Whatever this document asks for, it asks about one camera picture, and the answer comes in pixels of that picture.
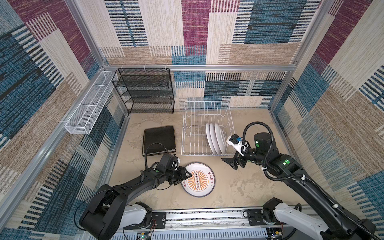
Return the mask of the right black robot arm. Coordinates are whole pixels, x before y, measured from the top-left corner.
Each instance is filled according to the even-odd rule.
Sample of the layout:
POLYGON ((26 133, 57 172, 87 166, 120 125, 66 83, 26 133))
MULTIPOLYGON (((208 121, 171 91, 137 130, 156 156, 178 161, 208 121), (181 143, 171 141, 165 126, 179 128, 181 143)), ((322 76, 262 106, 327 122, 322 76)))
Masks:
POLYGON ((236 134, 227 143, 236 149, 232 158, 223 161, 237 170, 247 163, 261 166, 265 176, 283 182, 294 190, 318 215, 319 219, 289 207, 272 198, 263 205, 264 221, 286 223, 315 240, 376 240, 376 226, 368 219, 359 219, 347 211, 317 184, 291 156, 279 153, 271 132, 254 137, 255 148, 236 134))

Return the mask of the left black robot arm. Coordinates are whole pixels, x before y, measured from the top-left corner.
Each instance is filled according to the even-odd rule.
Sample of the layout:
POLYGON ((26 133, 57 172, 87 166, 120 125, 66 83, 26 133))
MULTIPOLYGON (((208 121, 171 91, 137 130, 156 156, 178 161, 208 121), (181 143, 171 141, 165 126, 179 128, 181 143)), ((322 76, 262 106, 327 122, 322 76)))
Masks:
POLYGON ((118 230, 130 225, 148 226, 152 221, 152 209, 141 202, 129 203, 164 182, 176 186, 191 176, 180 166, 176 155, 165 153, 159 162, 146 166, 138 177, 113 187, 101 186, 88 198, 89 203, 78 223, 81 229, 98 240, 109 240, 118 230))

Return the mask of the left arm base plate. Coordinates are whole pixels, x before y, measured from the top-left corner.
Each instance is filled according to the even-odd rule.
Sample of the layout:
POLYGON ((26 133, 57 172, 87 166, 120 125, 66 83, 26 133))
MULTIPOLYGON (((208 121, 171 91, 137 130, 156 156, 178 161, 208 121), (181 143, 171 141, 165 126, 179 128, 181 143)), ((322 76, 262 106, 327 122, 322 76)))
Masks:
POLYGON ((151 214, 146 215, 141 223, 124 227, 124 230, 149 230, 151 228, 164 229, 166 219, 166 212, 152 212, 151 214))

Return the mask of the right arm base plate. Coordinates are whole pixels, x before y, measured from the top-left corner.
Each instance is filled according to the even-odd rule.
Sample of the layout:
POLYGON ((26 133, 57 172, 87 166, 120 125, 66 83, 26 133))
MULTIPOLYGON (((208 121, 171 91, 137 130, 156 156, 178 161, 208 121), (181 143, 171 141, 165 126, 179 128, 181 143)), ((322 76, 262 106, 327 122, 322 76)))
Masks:
POLYGON ((270 216, 267 210, 248 209, 245 213, 250 226, 263 226, 269 224, 270 216))

